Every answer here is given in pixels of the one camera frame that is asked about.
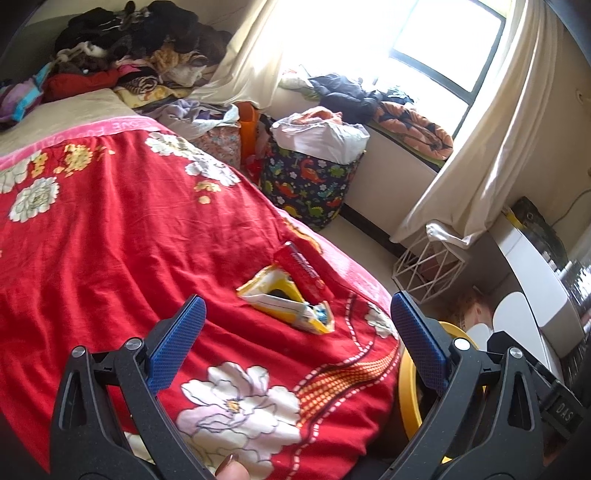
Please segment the left hand painted nails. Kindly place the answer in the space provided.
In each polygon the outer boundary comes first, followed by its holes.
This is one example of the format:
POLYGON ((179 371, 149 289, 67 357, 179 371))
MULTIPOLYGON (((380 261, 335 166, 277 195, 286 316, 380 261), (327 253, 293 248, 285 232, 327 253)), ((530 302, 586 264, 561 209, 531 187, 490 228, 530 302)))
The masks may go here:
POLYGON ((249 471, 239 462, 238 455, 229 454, 219 464, 215 474, 217 480, 249 480, 249 471))

